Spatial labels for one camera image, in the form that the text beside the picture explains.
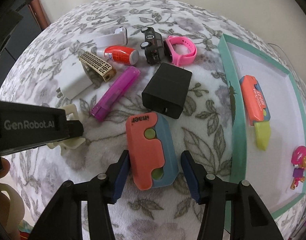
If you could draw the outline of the person's hand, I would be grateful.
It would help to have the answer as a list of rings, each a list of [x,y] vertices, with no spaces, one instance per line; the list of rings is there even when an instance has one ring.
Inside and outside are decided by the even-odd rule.
[[[0,157],[0,179],[9,170],[9,161]],[[21,239],[19,225],[24,215],[24,202],[18,192],[8,184],[0,183],[0,239]]]

